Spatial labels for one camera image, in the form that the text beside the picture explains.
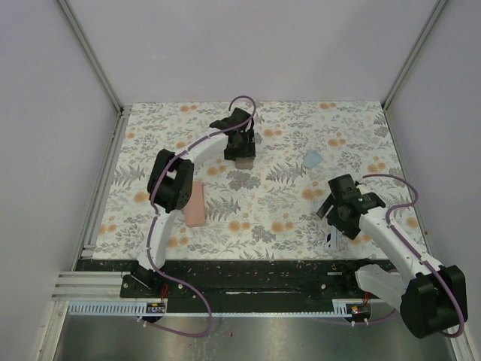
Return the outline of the white frame sunglasses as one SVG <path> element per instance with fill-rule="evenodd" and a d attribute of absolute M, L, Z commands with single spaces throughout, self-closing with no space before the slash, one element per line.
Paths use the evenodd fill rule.
<path fill-rule="evenodd" d="M 324 248 L 328 253 L 339 251 L 338 230 L 334 226 L 331 227 L 330 232 L 326 235 Z"/>

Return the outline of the pink glasses case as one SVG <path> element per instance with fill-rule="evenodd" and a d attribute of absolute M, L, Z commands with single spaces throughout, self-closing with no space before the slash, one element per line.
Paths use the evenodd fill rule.
<path fill-rule="evenodd" d="M 204 207 L 204 189 L 200 181 L 194 181 L 192 184 L 192 195 L 183 209 L 184 222 L 187 227 L 195 228 L 204 226 L 206 223 L 206 214 Z"/>

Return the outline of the beige glasses case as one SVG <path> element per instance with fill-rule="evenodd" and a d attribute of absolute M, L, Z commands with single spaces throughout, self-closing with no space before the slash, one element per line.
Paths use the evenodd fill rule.
<path fill-rule="evenodd" d="M 237 158 L 234 161 L 236 169 L 251 170 L 253 168 L 254 158 Z"/>

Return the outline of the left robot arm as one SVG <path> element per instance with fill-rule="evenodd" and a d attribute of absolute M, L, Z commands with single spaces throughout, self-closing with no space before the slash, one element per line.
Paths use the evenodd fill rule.
<path fill-rule="evenodd" d="M 165 264 L 174 221 L 192 198 L 195 168 L 219 153 L 231 161 L 254 158 L 253 118 L 253 114 L 235 108 L 229 116 L 212 122 L 211 132 L 180 151 L 158 152 L 147 183 L 154 216 L 146 246 L 131 270 L 137 288 L 145 296 L 154 297 L 162 291 L 163 280 L 156 271 Z"/>

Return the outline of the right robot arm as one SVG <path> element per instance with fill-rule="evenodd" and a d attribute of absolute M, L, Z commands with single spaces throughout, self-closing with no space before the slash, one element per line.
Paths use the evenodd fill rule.
<path fill-rule="evenodd" d="M 440 333 L 457 338 L 464 333 L 467 314 L 466 279 L 456 265 L 445 266 L 423 251 L 391 218 L 391 209 L 375 193 L 353 190 L 331 193 L 317 215 L 348 238 L 363 233 L 389 258 L 395 272 L 374 264 L 345 275 L 345 294 L 368 292 L 398 311 L 417 338 Z"/>

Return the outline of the floral tablecloth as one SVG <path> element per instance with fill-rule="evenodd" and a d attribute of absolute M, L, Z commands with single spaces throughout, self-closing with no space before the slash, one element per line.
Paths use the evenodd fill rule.
<path fill-rule="evenodd" d="M 178 151 L 225 117 L 225 102 L 136 103 L 128 110 L 110 191 L 88 240 L 93 259 L 135 259 L 146 246 L 154 215 L 147 181 L 156 154 Z M 379 102 L 262 102 L 256 107 L 256 157 L 251 170 L 236 169 L 221 153 L 197 167 L 206 223 L 189 228 L 178 217 L 167 245 L 171 259 L 380 259 L 365 234 L 339 238 L 328 253 L 326 222 L 316 211 L 328 181 L 350 174 L 393 208 L 399 226 L 419 245 L 424 239 Z M 324 161 L 302 163 L 317 150 Z"/>

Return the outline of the steel floor panel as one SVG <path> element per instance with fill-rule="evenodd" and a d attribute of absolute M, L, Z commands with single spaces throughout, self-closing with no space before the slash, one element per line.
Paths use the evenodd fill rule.
<path fill-rule="evenodd" d="M 350 326 L 316 318 L 227 317 L 186 338 L 129 317 L 67 316 L 56 360 L 478 360 L 467 336 L 417 339 L 398 315 Z"/>

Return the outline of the left aluminium frame post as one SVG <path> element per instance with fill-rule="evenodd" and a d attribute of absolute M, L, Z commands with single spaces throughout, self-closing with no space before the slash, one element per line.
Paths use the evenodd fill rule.
<path fill-rule="evenodd" d="M 55 3 L 58 5 L 62 15 L 66 19 L 69 28 L 73 32 L 75 41 L 86 57 L 93 74 L 101 85 L 101 88 L 107 96 L 112 108 L 115 110 L 116 114 L 121 114 L 123 112 L 123 104 L 108 80 L 101 63 L 98 61 L 98 57 L 96 56 L 73 7 L 70 2 L 66 0 L 55 0 Z"/>

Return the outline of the aluminium frame post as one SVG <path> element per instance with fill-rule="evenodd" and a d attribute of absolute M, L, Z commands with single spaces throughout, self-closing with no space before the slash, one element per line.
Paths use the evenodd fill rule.
<path fill-rule="evenodd" d="M 107 96 L 112 108 L 115 110 L 116 114 L 121 114 L 123 112 L 123 104 L 108 80 L 101 63 L 98 61 L 98 57 L 96 56 L 73 7 L 70 2 L 66 0 L 55 0 L 55 3 L 58 5 L 62 15 L 66 19 L 69 28 L 73 32 L 75 41 L 86 57 L 93 74 L 101 85 L 101 88 Z"/>
<path fill-rule="evenodd" d="M 387 110 L 393 103 L 396 95 L 398 94 L 399 90 L 403 86 L 403 83 L 407 79 L 411 68 L 414 66 L 425 45 L 428 43 L 431 33 L 434 31 L 435 26 L 437 25 L 449 3 L 450 0 L 437 0 L 435 2 L 434 7 L 432 8 L 427 20 L 425 21 L 422 29 L 417 35 L 413 46 L 410 48 L 410 51 L 407 54 L 407 57 L 404 60 L 399 72 L 397 73 L 392 85 L 390 86 L 389 91 L 387 92 L 384 99 L 381 101 L 381 106 L 384 112 L 387 112 Z"/>

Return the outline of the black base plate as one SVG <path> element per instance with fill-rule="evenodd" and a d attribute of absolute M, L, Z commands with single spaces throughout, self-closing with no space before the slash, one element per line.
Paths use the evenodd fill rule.
<path fill-rule="evenodd" d="M 212 295 L 241 296 L 262 293 L 302 295 L 309 299 L 361 298 L 364 292 L 355 281 L 355 271 L 365 265 L 384 271 L 395 267 L 388 260 L 168 260 L 161 268 L 169 278 L 132 262 L 122 272 L 122 298 L 182 298 L 187 282 Z"/>

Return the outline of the aluminium front rail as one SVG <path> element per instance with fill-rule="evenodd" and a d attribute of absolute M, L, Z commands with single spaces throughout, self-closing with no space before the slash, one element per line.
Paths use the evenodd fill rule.
<path fill-rule="evenodd" d="M 348 317 L 351 306 L 361 298 L 309 299 L 302 295 L 262 293 L 260 295 L 205 297 L 191 289 L 182 298 L 122 298 L 123 276 L 109 272 L 66 272 L 53 290 L 54 300 L 69 302 L 167 302 L 164 314 L 201 316 L 211 312 L 215 317 Z"/>

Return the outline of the right aluminium frame post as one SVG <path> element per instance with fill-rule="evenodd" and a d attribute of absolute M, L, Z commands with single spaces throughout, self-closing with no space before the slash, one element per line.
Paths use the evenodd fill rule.
<path fill-rule="evenodd" d="M 384 112 L 387 112 L 387 110 L 393 103 L 396 95 L 398 94 L 399 90 L 403 86 L 403 83 L 407 79 L 411 68 L 414 66 L 425 45 L 428 43 L 431 33 L 434 31 L 435 26 L 437 25 L 449 3 L 450 0 L 437 0 L 435 2 L 434 7 L 432 8 L 427 20 L 425 21 L 422 29 L 417 35 L 413 46 L 410 48 L 410 51 L 407 54 L 407 57 L 404 60 L 399 72 L 397 73 L 392 85 L 390 86 L 389 91 L 387 92 L 384 99 L 381 101 L 381 106 Z"/>

